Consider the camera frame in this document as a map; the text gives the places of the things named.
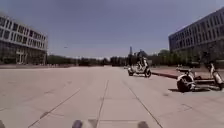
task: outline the curb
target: curb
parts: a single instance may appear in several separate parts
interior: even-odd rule
[[[171,78],[171,79],[177,79],[177,77],[178,77],[176,75],[170,75],[170,74],[164,74],[164,73],[156,73],[156,72],[152,72],[152,74],[156,75],[156,76],[163,76],[163,77]]]

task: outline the paved ground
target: paved ground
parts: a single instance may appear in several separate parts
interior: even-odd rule
[[[6,128],[223,128],[224,92],[179,93],[174,79],[112,67],[0,70]]]

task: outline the blue sky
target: blue sky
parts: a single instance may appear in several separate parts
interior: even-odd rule
[[[126,56],[168,49],[168,36],[224,0],[0,0],[0,11],[48,34],[49,53]]]

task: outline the office building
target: office building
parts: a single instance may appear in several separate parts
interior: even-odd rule
[[[45,64],[47,36],[0,12],[0,62]]]
[[[170,35],[169,47],[190,57],[209,52],[212,59],[224,59],[224,8]]]

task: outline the motor scooter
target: motor scooter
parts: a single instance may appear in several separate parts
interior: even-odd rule
[[[128,74],[129,74],[129,76],[133,76],[134,74],[137,74],[137,75],[144,74],[145,77],[147,77],[147,78],[152,75],[149,65],[146,62],[146,59],[144,59],[144,66],[139,64],[136,66],[129,67]]]
[[[183,74],[178,76],[177,78],[177,88],[180,92],[189,92],[194,90],[196,87],[200,87],[200,85],[208,84],[211,86],[216,86],[221,91],[224,86],[224,82],[218,73],[215,70],[215,66],[213,63],[210,63],[209,71],[212,76],[211,79],[202,79],[200,76],[196,77],[195,72],[191,69],[177,69]]]

